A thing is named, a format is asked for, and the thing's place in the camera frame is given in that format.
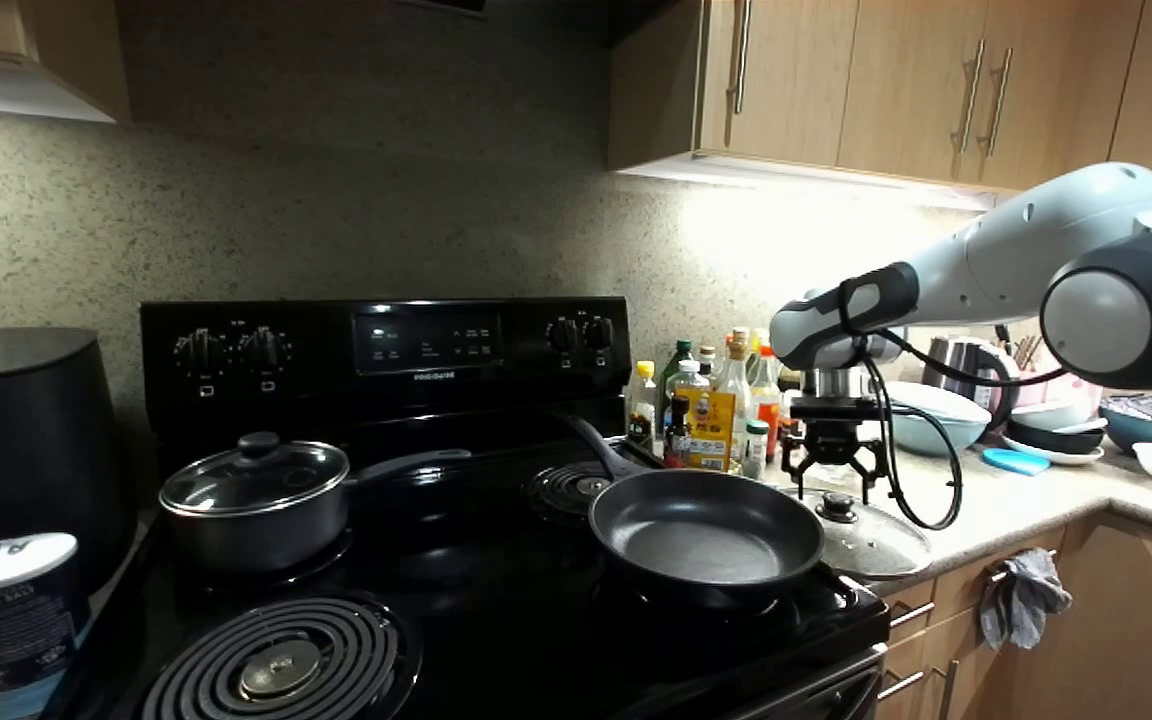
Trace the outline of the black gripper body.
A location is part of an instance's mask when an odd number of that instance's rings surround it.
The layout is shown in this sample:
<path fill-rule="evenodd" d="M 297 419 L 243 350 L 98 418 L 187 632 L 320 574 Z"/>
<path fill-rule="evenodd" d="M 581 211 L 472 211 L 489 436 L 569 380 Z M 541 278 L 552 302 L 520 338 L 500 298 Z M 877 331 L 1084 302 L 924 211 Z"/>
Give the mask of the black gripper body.
<path fill-rule="evenodd" d="M 853 374 L 811 369 L 805 392 L 787 404 L 783 468 L 845 464 L 853 473 L 887 468 L 887 404 Z"/>

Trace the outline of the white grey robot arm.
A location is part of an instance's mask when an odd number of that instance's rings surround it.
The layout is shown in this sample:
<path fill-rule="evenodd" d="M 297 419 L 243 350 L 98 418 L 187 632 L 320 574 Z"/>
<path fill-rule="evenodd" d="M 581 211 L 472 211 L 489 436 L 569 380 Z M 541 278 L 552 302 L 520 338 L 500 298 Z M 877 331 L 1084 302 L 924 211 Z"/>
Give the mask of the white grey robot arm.
<path fill-rule="evenodd" d="M 924 252 L 787 302 L 769 338 L 787 369 L 845 369 L 887 327 L 1021 317 L 1065 374 L 1152 387 L 1152 169 L 1053 175 Z"/>

